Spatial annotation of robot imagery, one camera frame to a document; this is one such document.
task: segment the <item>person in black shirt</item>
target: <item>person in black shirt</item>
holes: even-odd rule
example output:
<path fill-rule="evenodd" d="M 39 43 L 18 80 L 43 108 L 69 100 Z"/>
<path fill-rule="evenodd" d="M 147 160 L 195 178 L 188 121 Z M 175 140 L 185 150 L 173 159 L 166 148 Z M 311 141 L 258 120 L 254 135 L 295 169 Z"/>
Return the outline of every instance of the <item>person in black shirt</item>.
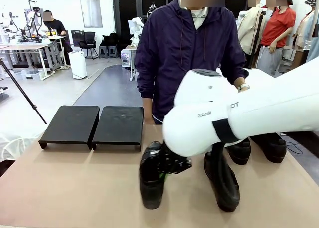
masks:
<path fill-rule="evenodd" d="M 62 22 L 60 22 L 59 20 L 56 20 L 53 18 L 52 16 L 52 12 L 49 10 L 46 10 L 45 12 L 49 12 L 51 14 L 51 19 L 49 21 L 44 21 L 44 25 L 46 27 L 48 27 L 48 29 L 55 29 L 57 30 L 58 35 L 61 36 L 67 36 L 66 30 L 64 28 L 64 25 L 62 24 Z M 70 46 L 70 42 L 69 41 L 65 41 L 65 39 L 62 39 L 62 44 L 63 44 L 63 48 L 64 48 L 64 56 L 65 56 L 65 63 L 67 65 L 70 65 L 70 58 L 69 58 L 69 54 L 70 52 L 73 51 L 73 49 Z"/>
<path fill-rule="evenodd" d="M 45 26 L 48 27 L 48 29 L 51 28 L 51 29 L 57 30 L 58 35 L 66 35 L 66 30 L 62 22 L 54 19 L 51 11 L 46 10 L 45 12 L 49 12 L 51 14 L 51 21 L 44 21 Z"/>

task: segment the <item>black shoe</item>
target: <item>black shoe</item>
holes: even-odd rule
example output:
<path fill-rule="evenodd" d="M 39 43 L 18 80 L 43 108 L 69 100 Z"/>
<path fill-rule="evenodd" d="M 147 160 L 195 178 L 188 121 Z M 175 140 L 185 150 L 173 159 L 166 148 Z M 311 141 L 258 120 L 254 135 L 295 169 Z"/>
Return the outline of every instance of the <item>black shoe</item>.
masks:
<path fill-rule="evenodd" d="M 273 163 L 281 163 L 285 158 L 286 142 L 277 133 L 268 133 L 250 137 Z"/>
<path fill-rule="evenodd" d="M 223 147 L 223 144 L 215 144 L 212 152 L 205 154 L 204 169 L 215 192 L 219 208 L 233 212 L 239 204 L 239 185 L 223 156 Z"/>
<path fill-rule="evenodd" d="M 159 153 L 162 144 L 152 142 L 144 151 L 140 162 L 140 191 L 147 209 L 160 207 L 166 174 L 159 171 Z"/>
<path fill-rule="evenodd" d="M 226 149 L 234 163 L 245 165 L 248 162 L 251 152 L 250 141 L 248 138 L 236 145 L 226 147 Z"/>

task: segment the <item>gray pants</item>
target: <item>gray pants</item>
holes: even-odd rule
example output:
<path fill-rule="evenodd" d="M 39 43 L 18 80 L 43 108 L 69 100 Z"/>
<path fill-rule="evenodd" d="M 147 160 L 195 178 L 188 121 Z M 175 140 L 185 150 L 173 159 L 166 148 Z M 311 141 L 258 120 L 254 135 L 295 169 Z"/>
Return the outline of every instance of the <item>gray pants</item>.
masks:
<path fill-rule="evenodd" d="M 268 47 L 262 46 L 259 51 L 256 67 L 268 75 L 274 76 L 279 69 L 282 57 L 283 48 L 276 49 L 274 53 L 270 53 Z"/>

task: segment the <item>camera stand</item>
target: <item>camera stand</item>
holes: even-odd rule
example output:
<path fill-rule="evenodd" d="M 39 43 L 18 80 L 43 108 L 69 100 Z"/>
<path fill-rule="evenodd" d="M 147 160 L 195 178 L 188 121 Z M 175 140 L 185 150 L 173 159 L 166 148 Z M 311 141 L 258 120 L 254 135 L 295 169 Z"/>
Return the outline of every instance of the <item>camera stand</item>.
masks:
<path fill-rule="evenodd" d="M 8 73 L 8 75 L 10 76 L 10 78 L 12 79 L 12 81 L 15 83 L 15 85 L 18 87 L 18 89 L 21 91 L 21 93 L 23 94 L 23 96 L 25 97 L 25 99 L 29 102 L 29 104 L 31 105 L 31 107 L 36 111 L 36 113 L 40 116 L 40 118 L 42 119 L 42 121 L 46 123 L 46 121 L 44 120 L 44 118 L 42 117 L 42 115 L 39 113 L 36 105 L 31 101 L 31 99 L 28 97 L 28 95 L 25 93 L 25 91 L 23 90 L 23 88 L 20 86 L 20 84 L 18 83 L 18 81 L 15 79 L 15 77 L 12 75 L 11 71 L 8 69 L 8 67 L 5 65 L 5 63 L 3 62 L 2 58 L 0 58 L 0 66 L 2 66 L 4 68 L 4 70 Z"/>

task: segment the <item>wristwatch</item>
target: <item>wristwatch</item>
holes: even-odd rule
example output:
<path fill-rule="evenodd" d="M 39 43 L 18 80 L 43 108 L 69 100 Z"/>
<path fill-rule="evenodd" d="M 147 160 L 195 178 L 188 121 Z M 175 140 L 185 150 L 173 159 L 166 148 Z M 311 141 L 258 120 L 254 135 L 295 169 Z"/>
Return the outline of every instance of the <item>wristwatch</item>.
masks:
<path fill-rule="evenodd" d="M 239 86 L 237 89 L 238 89 L 238 91 L 241 91 L 244 87 L 246 87 L 246 88 L 250 89 L 250 86 L 249 86 L 249 85 L 247 85 L 247 84 L 242 84 L 242 85 L 241 85 L 241 86 Z"/>

